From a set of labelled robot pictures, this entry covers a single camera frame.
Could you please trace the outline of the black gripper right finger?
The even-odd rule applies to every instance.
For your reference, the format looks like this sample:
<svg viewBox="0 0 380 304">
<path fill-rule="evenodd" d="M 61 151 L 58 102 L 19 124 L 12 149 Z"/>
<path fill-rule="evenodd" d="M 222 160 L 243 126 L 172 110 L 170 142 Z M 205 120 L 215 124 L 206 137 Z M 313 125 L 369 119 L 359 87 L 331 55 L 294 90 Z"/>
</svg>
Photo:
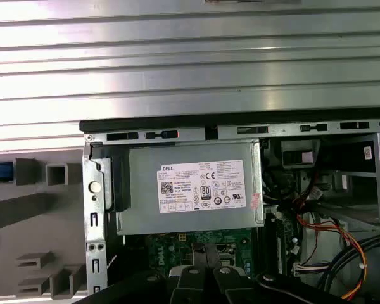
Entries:
<svg viewBox="0 0 380 304">
<path fill-rule="evenodd" d="M 339 298 L 282 274 L 262 272 L 254 279 L 221 262 L 217 246 L 205 244 L 207 265 L 226 303 L 338 303 Z"/>
</svg>

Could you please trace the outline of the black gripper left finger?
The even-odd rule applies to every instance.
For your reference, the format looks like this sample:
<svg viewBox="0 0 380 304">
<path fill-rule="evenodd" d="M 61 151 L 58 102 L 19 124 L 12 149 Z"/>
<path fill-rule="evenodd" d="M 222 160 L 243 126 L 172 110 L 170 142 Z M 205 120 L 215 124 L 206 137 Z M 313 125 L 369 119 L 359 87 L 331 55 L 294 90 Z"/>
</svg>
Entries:
<svg viewBox="0 0 380 304">
<path fill-rule="evenodd" d="M 193 245 L 193 264 L 163 276 L 156 270 L 138 272 L 96 291 L 82 303 L 201 303 L 206 282 L 206 245 Z"/>
</svg>

